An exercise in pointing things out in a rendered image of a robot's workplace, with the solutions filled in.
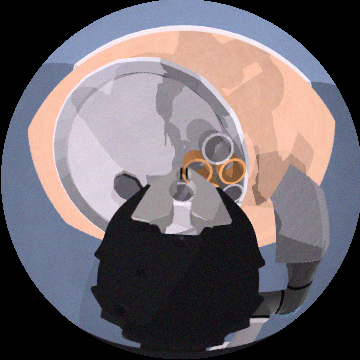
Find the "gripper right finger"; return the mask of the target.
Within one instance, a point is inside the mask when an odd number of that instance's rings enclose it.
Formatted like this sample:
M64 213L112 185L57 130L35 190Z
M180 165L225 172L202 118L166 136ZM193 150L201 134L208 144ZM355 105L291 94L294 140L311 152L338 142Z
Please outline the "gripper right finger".
M254 257L258 269L265 265L251 221L240 206L220 187L216 187L191 168L186 168L189 193L193 196L190 208L190 224L197 235L205 227L213 229L213 235L231 238L242 244Z

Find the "grey metal sleeve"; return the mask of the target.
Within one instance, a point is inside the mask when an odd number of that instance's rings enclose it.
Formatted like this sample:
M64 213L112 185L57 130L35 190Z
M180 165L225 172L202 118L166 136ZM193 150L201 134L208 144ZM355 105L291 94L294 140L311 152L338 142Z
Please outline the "grey metal sleeve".
M214 153L207 153L205 152L205 145L208 142L208 140L214 136L220 136L222 141L221 147L219 148L218 151ZM226 161L228 161L231 158L234 151L234 145L231 138L226 134L221 133L219 131L217 132L215 130L207 130L204 133L202 133L199 138L198 144L200 151L203 157L205 158L205 160L215 165L223 164Z
M216 178L217 178L217 182L218 182L220 188L225 193L227 193L229 195L229 197L231 199L233 199L235 202L238 201L243 196L244 188L242 187L240 182L237 182L235 184L225 184L224 182L221 181L219 176L217 176Z
M186 187L177 186L177 192L173 195L173 201L178 203L186 203L191 201L193 199L193 196L189 193L190 184L184 180L183 176L182 176L182 180L180 180L177 183L177 185L178 184L185 184L188 186Z

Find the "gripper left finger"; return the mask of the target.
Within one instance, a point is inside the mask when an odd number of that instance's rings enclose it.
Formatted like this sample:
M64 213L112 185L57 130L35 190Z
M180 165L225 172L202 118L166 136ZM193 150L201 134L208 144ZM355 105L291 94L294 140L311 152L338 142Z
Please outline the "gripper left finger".
M173 195L177 192L177 183L182 179L182 169L178 167L152 184L147 184L115 212L94 253L96 258L100 260L105 250L117 239L135 232L148 232L151 224L158 225L162 233L166 232L166 227L173 222Z

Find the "bronze bushing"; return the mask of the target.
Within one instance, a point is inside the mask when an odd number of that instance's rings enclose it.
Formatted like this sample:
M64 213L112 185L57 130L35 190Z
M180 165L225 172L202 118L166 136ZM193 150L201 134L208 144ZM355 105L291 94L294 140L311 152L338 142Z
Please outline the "bronze bushing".
M215 177L215 175L213 173L212 173L212 177L210 178L209 182L214 184L216 187L220 187L217 180L216 180L216 177Z
M227 170L223 170L224 166L229 162L233 161L233 164ZM232 154L231 158L223 164L215 165L213 164L218 176L221 181L225 184L235 184L244 177L246 173L245 163L238 158L235 154ZM222 171L223 170L223 171Z
M204 162L206 163L202 169L200 170L197 170L196 172L198 172L199 174L201 174L202 177L204 177L205 179L207 179L208 181L210 180L210 178L212 177L212 166L209 162L207 162L205 160L205 158L203 157L201 151L199 150L192 150L192 151L189 151L183 158L183 169L182 169L182 176L184 178L184 180L189 183L187 180L186 180L186 168L187 166L192 163L192 162L195 162L195 161L201 161L201 162ZM189 183L190 184L190 183Z

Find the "grey round turntable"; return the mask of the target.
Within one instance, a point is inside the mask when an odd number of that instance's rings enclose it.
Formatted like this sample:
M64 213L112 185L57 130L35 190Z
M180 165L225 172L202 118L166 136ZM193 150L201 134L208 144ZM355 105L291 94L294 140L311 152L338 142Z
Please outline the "grey round turntable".
M118 59L87 74L66 97L54 128L54 163L73 205L105 232L137 191L200 151L207 130L229 136L246 165L241 206L250 158L238 117L221 94L174 62Z

